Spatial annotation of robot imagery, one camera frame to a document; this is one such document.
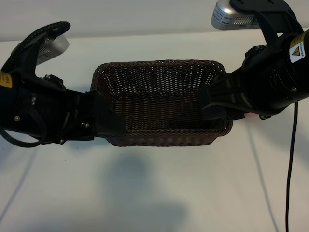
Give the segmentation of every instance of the black cable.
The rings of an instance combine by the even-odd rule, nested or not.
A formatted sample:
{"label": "black cable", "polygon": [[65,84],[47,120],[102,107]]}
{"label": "black cable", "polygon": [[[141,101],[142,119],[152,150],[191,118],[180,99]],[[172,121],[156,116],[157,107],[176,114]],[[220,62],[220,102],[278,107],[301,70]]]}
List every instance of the black cable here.
{"label": "black cable", "polygon": [[40,144],[42,144],[46,138],[46,125],[45,122],[43,121],[43,119],[41,118],[41,116],[39,115],[39,113],[35,110],[35,108],[33,107],[33,105],[30,102],[29,99],[30,96],[26,97],[24,99],[24,106],[25,109],[27,110],[27,112],[30,114],[30,116],[33,118],[33,120],[37,123],[37,125],[40,128],[41,131],[41,138],[39,141],[34,142],[34,143],[26,143],[26,142],[22,142],[20,140],[17,140],[15,138],[13,138],[12,136],[10,136],[5,129],[3,128],[3,126],[0,124],[0,134],[2,135],[2,137],[8,141],[9,143],[15,145],[15,146],[20,146],[20,147],[36,147]]}
{"label": "black cable", "polygon": [[297,118],[298,118],[298,102],[294,104],[294,121],[293,121],[293,130],[292,130],[291,148],[290,148],[289,170],[288,170],[288,178],[286,182],[286,207],[285,207],[285,231],[286,232],[289,232],[290,183],[291,183],[293,156],[294,156]]}

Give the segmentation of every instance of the robotic hand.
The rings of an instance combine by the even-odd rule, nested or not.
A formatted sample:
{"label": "robotic hand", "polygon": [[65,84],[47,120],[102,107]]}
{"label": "robotic hand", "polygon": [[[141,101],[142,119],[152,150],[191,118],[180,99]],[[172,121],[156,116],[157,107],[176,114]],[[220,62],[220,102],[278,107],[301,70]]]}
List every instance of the robotic hand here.
{"label": "robotic hand", "polygon": [[[14,145],[63,144],[126,132],[126,121],[98,92],[67,90],[56,76],[35,75],[37,64],[68,48],[62,34],[69,29],[68,22],[58,22],[36,30],[14,49],[0,72],[0,134]],[[31,135],[38,141],[18,141],[4,129]]]}
{"label": "robotic hand", "polygon": [[[309,96],[309,33],[283,0],[219,0],[212,24],[224,30],[260,27],[267,45],[250,49],[241,68],[219,75],[198,91],[205,120],[237,120],[246,112],[266,119]],[[126,132],[126,121],[98,92],[67,90],[56,76],[35,75],[36,65],[68,47],[63,33],[69,28],[69,23],[58,22],[35,31],[0,72],[0,134],[14,145],[63,144]],[[18,141],[5,130],[31,135],[38,142]]]}
{"label": "robotic hand", "polygon": [[237,120],[246,112],[267,119],[309,96],[309,33],[283,0],[219,0],[212,24],[221,30],[259,26],[267,45],[250,49],[241,68],[198,92],[205,120]]}

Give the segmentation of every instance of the warning label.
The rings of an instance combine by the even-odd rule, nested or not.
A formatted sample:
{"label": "warning label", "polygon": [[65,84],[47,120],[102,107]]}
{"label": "warning label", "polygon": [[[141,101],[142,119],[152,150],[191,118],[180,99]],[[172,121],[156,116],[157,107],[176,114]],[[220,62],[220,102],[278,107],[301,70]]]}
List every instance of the warning label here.
{"label": "warning label", "polygon": [[300,56],[299,47],[293,52],[293,56]]}
{"label": "warning label", "polygon": [[305,32],[301,35],[295,37],[290,44],[290,60],[292,63],[295,63],[306,56],[304,39]]}
{"label": "warning label", "polygon": [[12,77],[8,73],[0,71],[0,86],[4,86],[7,88],[12,88]]}

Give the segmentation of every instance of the wicker basket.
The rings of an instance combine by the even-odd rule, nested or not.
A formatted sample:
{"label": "wicker basket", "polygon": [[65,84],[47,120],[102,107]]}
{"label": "wicker basket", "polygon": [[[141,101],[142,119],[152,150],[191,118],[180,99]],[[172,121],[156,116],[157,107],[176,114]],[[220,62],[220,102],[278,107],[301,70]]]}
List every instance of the wicker basket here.
{"label": "wicker basket", "polygon": [[113,62],[99,66],[91,89],[106,96],[126,119],[126,136],[103,136],[116,146],[209,145],[232,122],[205,121],[196,91],[225,73],[207,60]]}

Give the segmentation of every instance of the black cylindrical motor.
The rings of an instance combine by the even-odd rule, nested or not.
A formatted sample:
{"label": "black cylindrical motor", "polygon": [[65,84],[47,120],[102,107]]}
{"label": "black cylindrical motor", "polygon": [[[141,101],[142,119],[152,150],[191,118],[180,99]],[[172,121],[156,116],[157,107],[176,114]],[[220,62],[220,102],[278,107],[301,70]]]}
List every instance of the black cylindrical motor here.
{"label": "black cylindrical motor", "polygon": [[282,109],[309,97],[309,32],[290,38],[262,68],[242,73],[247,93],[263,110]]}
{"label": "black cylindrical motor", "polygon": [[1,72],[1,79],[3,81],[0,82],[0,123],[5,129],[41,137],[42,132],[37,122],[24,105],[24,101],[29,100],[46,125],[46,140],[60,131],[66,116],[64,94],[55,94],[35,84],[23,82],[18,73],[10,75]]}

